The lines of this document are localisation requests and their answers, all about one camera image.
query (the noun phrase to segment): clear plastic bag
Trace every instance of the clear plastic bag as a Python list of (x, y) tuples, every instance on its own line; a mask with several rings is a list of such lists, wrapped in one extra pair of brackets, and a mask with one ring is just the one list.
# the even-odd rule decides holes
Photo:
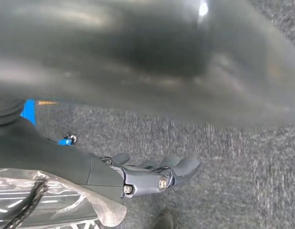
[(36, 180), (46, 179), (48, 191), (19, 228), (45, 229), (99, 220), (107, 227), (120, 224), (126, 208), (70, 181), (39, 170), (0, 169), (0, 228), (30, 195)]

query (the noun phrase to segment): bolt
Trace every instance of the bolt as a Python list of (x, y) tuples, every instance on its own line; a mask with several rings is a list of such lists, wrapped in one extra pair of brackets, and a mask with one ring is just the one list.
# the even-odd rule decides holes
[(165, 190), (167, 188), (168, 182), (165, 177), (162, 177), (159, 180), (159, 189), (160, 190)]
[(128, 185), (125, 185), (125, 186), (123, 187), (123, 192), (126, 193), (126, 194), (131, 194), (131, 193), (133, 192), (133, 187), (128, 186)]

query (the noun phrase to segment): robotic finger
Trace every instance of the robotic finger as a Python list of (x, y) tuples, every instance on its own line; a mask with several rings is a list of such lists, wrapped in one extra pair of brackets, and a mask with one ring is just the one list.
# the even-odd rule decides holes
[(125, 166), (125, 160), (122, 165), (116, 164), (110, 157), (104, 156), (101, 159), (122, 176), (124, 180), (122, 198), (162, 193), (170, 187), (182, 185), (194, 176), (200, 166), (200, 162), (195, 156), (185, 157), (182, 160), (167, 157), (159, 167), (154, 167), (156, 163), (154, 161), (147, 161), (136, 167)]

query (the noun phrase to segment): blue clip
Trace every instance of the blue clip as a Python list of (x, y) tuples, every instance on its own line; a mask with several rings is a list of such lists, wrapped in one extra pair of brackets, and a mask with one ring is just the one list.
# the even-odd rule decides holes
[(61, 146), (71, 146), (72, 145), (72, 140), (71, 139), (62, 139), (59, 140), (58, 144)]
[(35, 102), (34, 100), (27, 100), (24, 104), (24, 108), (21, 114), (21, 116), (26, 118), (30, 121), (32, 124), (35, 125)]

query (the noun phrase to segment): gray carpet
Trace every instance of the gray carpet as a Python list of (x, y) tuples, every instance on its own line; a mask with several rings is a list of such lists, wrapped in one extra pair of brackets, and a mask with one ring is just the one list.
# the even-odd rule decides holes
[[(295, 45), (295, 0), (251, 0)], [(295, 229), (295, 124), (250, 132), (191, 126), (131, 112), (60, 104), (37, 107), (37, 128), (97, 155), (128, 152), (131, 163), (196, 153), (202, 162), (190, 184), (125, 200), (119, 229), (148, 229), (165, 207), (181, 229)]]

